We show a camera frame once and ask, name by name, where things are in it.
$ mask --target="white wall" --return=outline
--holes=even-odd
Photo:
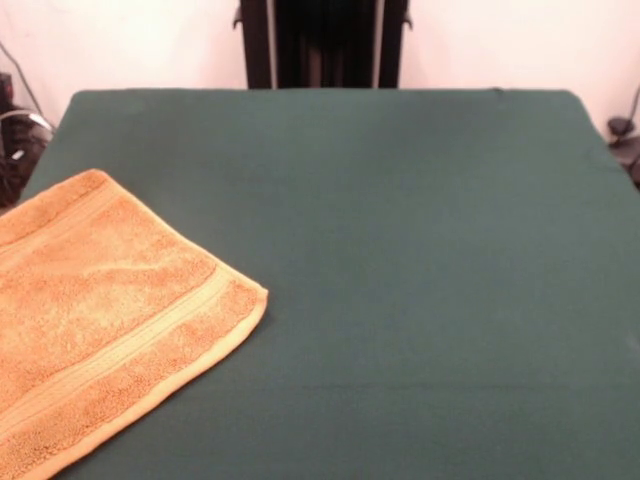
[[[82,89],[246,88],[237,0],[0,0],[0,39],[58,122]],[[0,69],[14,70],[0,54]],[[28,105],[14,78],[19,100]]]
[[[0,39],[58,121],[81,89],[245,88],[242,34],[231,29],[237,5],[0,0]],[[411,0],[411,12],[405,88],[569,89],[604,131],[640,83],[639,0]]]
[[[404,88],[568,89],[604,132],[640,83],[639,0],[411,0],[411,13]]]

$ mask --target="orange towel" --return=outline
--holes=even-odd
[[[0,217],[0,479],[91,452],[242,343],[266,301],[100,171]]]

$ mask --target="green tablecloth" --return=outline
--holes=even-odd
[[[640,478],[640,198],[572,95],[81,93],[27,196],[90,167],[271,297],[61,478]]]

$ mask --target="black stand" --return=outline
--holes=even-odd
[[[272,0],[270,12],[269,0],[241,0],[234,26],[243,24],[249,88],[397,88],[408,6],[409,0]]]

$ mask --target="dark object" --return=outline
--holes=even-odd
[[[18,110],[13,104],[11,75],[0,73],[0,115]],[[39,127],[24,115],[0,122],[0,209],[15,205],[29,181],[47,140]]]
[[[397,87],[407,9],[408,0],[273,0],[270,15],[267,0],[241,0],[233,23],[243,24],[249,88]]]
[[[636,128],[633,120],[624,117],[613,117],[607,122],[609,132],[617,139],[622,139],[633,132]]]
[[[234,25],[242,22],[249,88],[272,88],[267,0],[241,0]]]
[[[621,142],[625,140],[629,134],[635,130],[635,124],[633,123],[633,117],[636,115],[638,109],[638,101],[640,100],[640,85],[636,89],[636,93],[631,102],[631,111],[628,117],[613,117],[607,122],[609,133],[613,136],[613,141],[610,146],[616,148],[620,146]]]
[[[616,144],[609,144],[611,154],[620,166],[629,174],[633,184],[640,190],[640,136],[627,137]]]

